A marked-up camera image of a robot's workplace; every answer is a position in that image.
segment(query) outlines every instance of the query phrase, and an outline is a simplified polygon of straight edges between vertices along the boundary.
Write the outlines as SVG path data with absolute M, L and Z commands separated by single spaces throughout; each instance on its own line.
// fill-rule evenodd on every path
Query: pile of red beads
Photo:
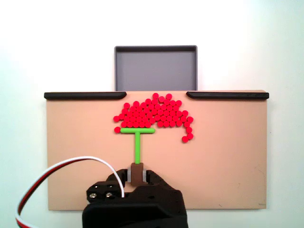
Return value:
M 182 102 L 172 100 L 172 95 L 167 94 L 159 96 L 154 93 L 152 99 L 147 98 L 144 102 L 134 101 L 133 105 L 125 103 L 123 110 L 117 116 L 114 116 L 115 122 L 122 121 L 121 127 L 149 128 L 157 123 L 158 127 L 181 127 L 186 129 L 186 136 L 182 137 L 184 143 L 193 139 L 192 128 L 190 124 L 193 118 L 189 116 L 188 111 L 180 110 Z M 114 129 L 116 133 L 120 132 L 120 127 Z

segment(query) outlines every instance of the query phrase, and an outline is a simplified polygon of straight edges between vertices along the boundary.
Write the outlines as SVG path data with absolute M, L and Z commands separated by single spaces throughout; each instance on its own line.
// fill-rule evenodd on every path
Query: screw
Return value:
M 90 194 L 90 198 L 95 198 L 96 196 L 97 196 L 96 193 Z

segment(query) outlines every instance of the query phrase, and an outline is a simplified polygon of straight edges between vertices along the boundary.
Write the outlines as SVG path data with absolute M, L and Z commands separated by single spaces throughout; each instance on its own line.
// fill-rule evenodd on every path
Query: red bead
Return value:
M 180 118 L 180 121 L 186 122 L 186 121 L 187 121 L 187 118 L 186 118 L 185 116 L 182 116 L 182 117 Z
M 164 116 L 164 115 L 162 115 L 162 116 L 161 116 L 161 121 L 163 121 L 163 122 L 164 122 L 164 121 L 166 121 L 166 120 L 167 120 L 167 117 L 166 117 L 166 116 Z
M 182 111 L 182 115 L 183 115 L 183 116 L 187 116 L 187 115 L 188 115 L 188 111 L 186 111 L 186 110 L 185 110 L 185 111 Z
M 156 109 L 153 109 L 153 110 L 151 111 L 151 113 L 152 113 L 152 115 L 156 115 L 156 114 L 157 114 L 157 110 L 156 110 Z
M 176 115 L 177 115 L 178 117 L 180 117 L 180 116 L 182 116 L 182 112 L 181 112 L 181 111 L 177 111 L 177 112 L 176 112 Z
M 143 117 L 145 117 L 145 116 L 146 116 L 146 113 L 144 113 L 144 112 L 140 112 L 140 113 L 139 113 L 139 116 L 140 116 L 141 118 L 143 118 Z
M 160 97 L 158 98 L 158 101 L 159 101 L 160 103 L 163 103 L 163 102 L 165 101 L 165 98 L 164 98 L 163 96 L 160 96 Z
M 143 128 L 144 127 L 144 122 L 140 122 L 139 127 Z
M 155 119 L 154 118 L 151 118 L 149 121 L 150 121 L 151 124 L 155 123 Z
M 172 117 L 173 121 L 178 121 L 179 120 L 179 117 L 177 115 L 173 116 Z
M 182 121 L 180 121 L 180 120 L 176 121 L 176 126 L 178 126 L 178 127 L 182 126 Z
M 163 122 L 163 126 L 164 126 L 164 127 L 169 127 L 169 126 L 170 126 L 170 123 L 169 123 L 168 121 L 165 121 L 165 122 Z
M 189 123 L 192 123 L 192 122 L 193 122 L 193 118 L 192 118 L 191 116 L 188 116 L 187 121 L 188 121 Z
M 181 140 L 184 142 L 184 143 L 186 143 L 186 142 L 188 142 L 188 137 L 187 136 L 183 136 L 182 138 L 181 138 Z
M 115 127 L 114 131 L 115 131 L 115 133 L 119 133 L 120 132 L 120 127 Z
M 163 110 L 162 110 L 162 109 L 158 110 L 158 111 L 157 111 L 157 114 L 158 114 L 158 115 L 163 115 Z
M 192 133 L 187 134 L 187 138 L 188 138 L 189 140 L 193 139 L 193 134 L 192 134 Z
M 134 122 L 133 123 L 133 127 L 138 128 L 139 127 L 139 123 L 138 122 Z
M 128 122 L 127 123 L 127 127 L 133 127 L 133 123 L 132 122 Z
M 187 132 L 187 133 L 191 133 L 191 132 L 192 132 L 192 128 L 187 127 L 187 128 L 186 128 L 186 132 Z
M 182 102 L 181 102 L 180 100 L 178 100 L 178 101 L 175 102 L 175 104 L 176 104 L 178 107 L 180 107 L 181 104 L 182 104 Z
M 170 127 L 175 127 L 175 122 L 174 121 L 170 121 Z
M 146 127 L 146 128 L 151 127 L 151 123 L 150 123 L 150 122 L 146 122 L 145 127 Z
M 123 120 L 124 119 L 124 114 L 119 114 L 118 117 L 119 117 L 120 120 Z
M 123 121 L 122 124 L 121 124 L 121 127 L 127 127 L 127 123 L 128 123 L 128 122 Z
M 149 99 L 149 98 L 146 99 L 146 104 L 147 104 L 147 105 L 151 104 L 151 99 Z
M 156 120 L 156 121 L 160 121 L 160 119 L 161 119 L 161 116 L 160 116 L 160 115 L 156 115 L 156 116 L 155 116 L 155 120 Z
M 152 113 L 147 113 L 147 117 L 151 119 L 153 117 Z
M 123 107 L 126 108 L 126 109 L 128 109 L 128 108 L 130 108 L 130 104 L 129 103 L 124 103 Z
M 157 99 L 158 98 L 158 93 L 154 93 L 153 95 L 152 95 L 152 97 L 154 98 L 154 99 Z
M 171 100 L 171 99 L 172 99 L 172 94 L 167 94 L 167 95 L 166 95 L 166 98 L 167 98 L 168 100 Z
M 163 127 L 163 122 L 162 121 L 157 122 L 157 126 L 158 127 Z
M 113 118 L 113 120 L 114 120 L 114 122 L 118 122 L 119 121 L 119 116 L 114 116 L 114 118 Z
M 184 122 L 184 127 L 190 127 L 190 123 L 189 122 Z
M 122 110 L 122 114 L 127 115 L 127 113 L 128 113 L 128 109 L 124 108 L 124 109 Z
M 153 99 L 153 100 L 152 100 L 152 104 L 153 104 L 153 105 L 156 105 L 156 104 L 158 104 L 158 101 L 157 101 L 157 99 Z
M 138 101 L 134 101 L 134 102 L 133 102 L 133 106 L 134 106 L 134 107 L 138 107 L 138 106 L 139 106 L 139 102 L 138 102 Z
M 161 109 L 162 109 L 163 111 L 165 111 L 165 110 L 167 109 L 167 106 L 166 106 L 165 104 L 163 104 L 163 105 L 161 105 Z
M 171 122 L 172 121 L 172 116 L 168 115 L 167 116 L 167 121 Z
M 165 105 L 169 105 L 169 104 L 170 104 L 170 101 L 166 99 L 163 103 L 164 103 Z

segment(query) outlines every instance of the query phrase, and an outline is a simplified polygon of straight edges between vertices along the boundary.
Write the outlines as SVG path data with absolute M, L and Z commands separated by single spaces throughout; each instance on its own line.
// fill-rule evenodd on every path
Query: black bar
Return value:
M 126 92 L 58 92 L 44 93 L 47 100 L 120 100 Z
M 187 92 L 192 99 L 217 99 L 217 100 L 266 100 L 269 93 L 251 92 Z

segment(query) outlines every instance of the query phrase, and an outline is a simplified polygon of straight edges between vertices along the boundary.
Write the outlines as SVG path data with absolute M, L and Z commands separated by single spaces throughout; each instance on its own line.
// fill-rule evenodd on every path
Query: cable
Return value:
M 20 214 L 22 212 L 22 209 L 24 207 L 24 205 L 26 204 L 26 202 L 28 201 L 28 199 L 30 198 L 30 196 L 34 193 L 34 191 L 39 187 L 39 185 L 52 173 L 54 173 L 55 171 L 59 170 L 62 167 L 65 167 L 69 164 L 72 164 L 74 162 L 79 162 L 79 161 L 84 161 L 84 160 L 95 160 L 95 161 L 99 161 L 103 164 L 105 164 L 106 166 L 108 166 L 113 174 L 115 175 L 118 183 L 119 183 L 119 187 L 120 190 L 122 192 L 122 198 L 124 197 L 124 186 L 122 181 L 120 180 L 117 172 L 115 171 L 115 169 L 107 162 L 105 162 L 104 160 L 97 158 L 97 157 L 92 157 L 92 156 L 83 156 L 83 157 L 75 157 L 75 158 L 71 158 L 71 159 L 67 159 L 64 161 L 61 161 L 51 167 L 49 167 L 47 170 L 44 171 L 43 174 L 41 174 L 34 182 L 33 184 L 28 188 L 28 190 L 24 193 L 23 197 L 21 198 L 18 206 L 17 206 L 17 211 L 16 211 L 16 221 L 17 224 L 19 225 L 19 227 L 21 228 L 37 228 L 25 221 L 22 220 L 22 218 L 20 217 Z

